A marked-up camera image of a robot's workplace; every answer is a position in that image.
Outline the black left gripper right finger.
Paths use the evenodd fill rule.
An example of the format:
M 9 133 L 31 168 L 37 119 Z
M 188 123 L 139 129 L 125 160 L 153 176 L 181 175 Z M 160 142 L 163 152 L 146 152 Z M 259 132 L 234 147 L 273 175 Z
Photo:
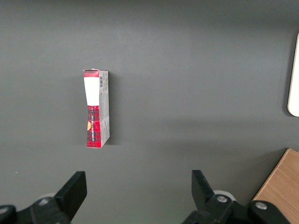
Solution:
M 196 205 L 184 224 L 288 224 L 272 203 L 251 201 L 240 205 L 224 194 L 216 194 L 201 170 L 192 171 L 192 197 Z

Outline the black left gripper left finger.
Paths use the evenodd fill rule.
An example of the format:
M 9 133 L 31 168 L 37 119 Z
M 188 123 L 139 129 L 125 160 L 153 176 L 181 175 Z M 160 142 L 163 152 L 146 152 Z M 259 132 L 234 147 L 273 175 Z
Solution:
M 17 212 L 17 224 L 69 224 L 87 195 L 86 175 L 77 171 L 54 194 Z

